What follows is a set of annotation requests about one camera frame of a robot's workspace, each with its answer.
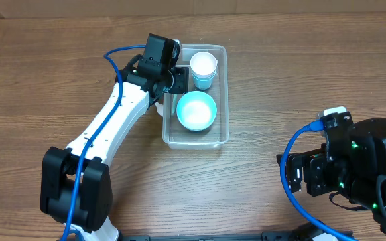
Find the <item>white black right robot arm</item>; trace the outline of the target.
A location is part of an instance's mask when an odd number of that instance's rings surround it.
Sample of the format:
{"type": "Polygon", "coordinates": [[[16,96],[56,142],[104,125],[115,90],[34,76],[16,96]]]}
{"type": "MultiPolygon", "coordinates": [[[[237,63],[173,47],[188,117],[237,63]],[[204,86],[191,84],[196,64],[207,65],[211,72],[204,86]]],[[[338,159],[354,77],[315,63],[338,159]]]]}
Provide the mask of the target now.
{"type": "Polygon", "coordinates": [[[351,240],[309,214],[294,193],[306,183],[316,197],[338,194],[353,210],[369,210],[386,236],[386,118],[353,122],[349,112],[320,117],[295,132],[277,155],[284,191],[309,223],[338,240],[351,240]]]}

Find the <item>clear plastic storage container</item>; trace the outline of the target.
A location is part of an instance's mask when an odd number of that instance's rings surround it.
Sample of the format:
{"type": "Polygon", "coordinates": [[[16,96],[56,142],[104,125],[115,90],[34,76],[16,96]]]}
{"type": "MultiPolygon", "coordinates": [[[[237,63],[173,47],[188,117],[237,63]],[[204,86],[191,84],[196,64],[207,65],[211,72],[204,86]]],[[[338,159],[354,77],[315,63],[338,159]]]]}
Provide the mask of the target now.
{"type": "Polygon", "coordinates": [[[172,149],[218,149],[229,139],[229,101],[227,52],[224,46],[211,44],[183,44],[177,67],[189,68],[188,92],[201,91],[214,98],[217,105],[216,119],[207,129],[194,132],[183,127],[176,114],[170,116],[172,94],[163,98],[163,141],[172,149]],[[197,52],[210,52],[218,60],[216,76],[212,86],[207,90],[199,90],[194,85],[190,59],[197,52]]]}

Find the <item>blue plastic cup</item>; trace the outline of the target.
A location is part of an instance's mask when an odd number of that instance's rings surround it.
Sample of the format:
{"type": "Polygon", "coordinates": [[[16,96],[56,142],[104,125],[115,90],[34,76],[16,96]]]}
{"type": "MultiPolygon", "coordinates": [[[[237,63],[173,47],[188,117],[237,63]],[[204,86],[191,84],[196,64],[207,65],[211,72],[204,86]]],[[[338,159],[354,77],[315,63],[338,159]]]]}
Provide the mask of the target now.
{"type": "Polygon", "coordinates": [[[192,73],[194,79],[194,85],[199,90],[207,90],[212,86],[216,72],[208,75],[199,75],[195,72],[192,73]]]}

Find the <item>light blue fork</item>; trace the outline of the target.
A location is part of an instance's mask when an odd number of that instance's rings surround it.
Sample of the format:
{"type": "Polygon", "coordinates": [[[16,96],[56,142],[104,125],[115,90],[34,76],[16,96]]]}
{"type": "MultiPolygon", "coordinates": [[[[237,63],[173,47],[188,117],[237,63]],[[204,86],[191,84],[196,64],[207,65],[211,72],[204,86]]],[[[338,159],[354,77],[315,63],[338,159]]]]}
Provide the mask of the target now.
{"type": "Polygon", "coordinates": [[[177,103],[178,103],[178,94],[172,94],[170,116],[174,116],[176,114],[177,103]]]}

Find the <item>blue plastic bowl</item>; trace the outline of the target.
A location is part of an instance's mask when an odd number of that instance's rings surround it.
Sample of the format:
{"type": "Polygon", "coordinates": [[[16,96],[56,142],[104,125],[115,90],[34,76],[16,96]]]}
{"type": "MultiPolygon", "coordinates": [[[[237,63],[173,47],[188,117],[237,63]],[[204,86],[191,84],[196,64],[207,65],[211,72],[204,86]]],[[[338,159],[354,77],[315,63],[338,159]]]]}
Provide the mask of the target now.
{"type": "Polygon", "coordinates": [[[176,116],[183,127],[199,132],[213,124],[217,110],[216,102],[211,95],[201,91],[192,91],[179,99],[176,116]]]}

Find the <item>white plastic spoon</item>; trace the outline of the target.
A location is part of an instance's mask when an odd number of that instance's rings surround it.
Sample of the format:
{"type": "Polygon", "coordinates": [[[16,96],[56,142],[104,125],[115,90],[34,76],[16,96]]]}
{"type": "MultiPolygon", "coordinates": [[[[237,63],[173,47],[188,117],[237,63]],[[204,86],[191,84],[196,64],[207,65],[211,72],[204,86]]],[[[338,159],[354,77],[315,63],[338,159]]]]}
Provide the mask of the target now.
{"type": "Polygon", "coordinates": [[[161,117],[163,117],[164,116],[164,114],[163,114],[163,111],[164,111],[164,106],[163,106],[163,104],[160,104],[160,103],[155,103],[155,107],[156,107],[156,110],[157,110],[157,113],[161,116],[161,117]]]}

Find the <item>pink plastic cup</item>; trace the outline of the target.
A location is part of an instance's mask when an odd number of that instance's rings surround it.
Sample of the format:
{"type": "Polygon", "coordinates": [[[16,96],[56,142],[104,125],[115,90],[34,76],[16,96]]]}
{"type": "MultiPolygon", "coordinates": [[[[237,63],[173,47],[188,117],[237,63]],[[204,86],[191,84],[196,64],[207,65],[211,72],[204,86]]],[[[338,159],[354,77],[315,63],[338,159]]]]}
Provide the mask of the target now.
{"type": "Polygon", "coordinates": [[[218,60],[210,52],[197,52],[190,59],[193,75],[198,78],[210,78],[216,73],[218,60]]]}

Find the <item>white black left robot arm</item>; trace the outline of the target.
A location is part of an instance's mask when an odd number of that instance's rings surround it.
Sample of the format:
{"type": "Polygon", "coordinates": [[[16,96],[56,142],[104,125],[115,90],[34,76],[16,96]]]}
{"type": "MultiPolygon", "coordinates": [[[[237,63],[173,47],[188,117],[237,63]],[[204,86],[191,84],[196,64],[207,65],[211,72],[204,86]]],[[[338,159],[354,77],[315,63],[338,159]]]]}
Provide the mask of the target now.
{"type": "Polygon", "coordinates": [[[189,70],[177,67],[178,40],[149,34],[124,68],[109,53],[115,71],[113,91],[89,126],[65,148],[50,147],[42,159],[40,209],[64,225],[62,240],[120,240],[109,211],[113,192],[109,169],[132,126],[165,93],[185,94],[189,70]]]}

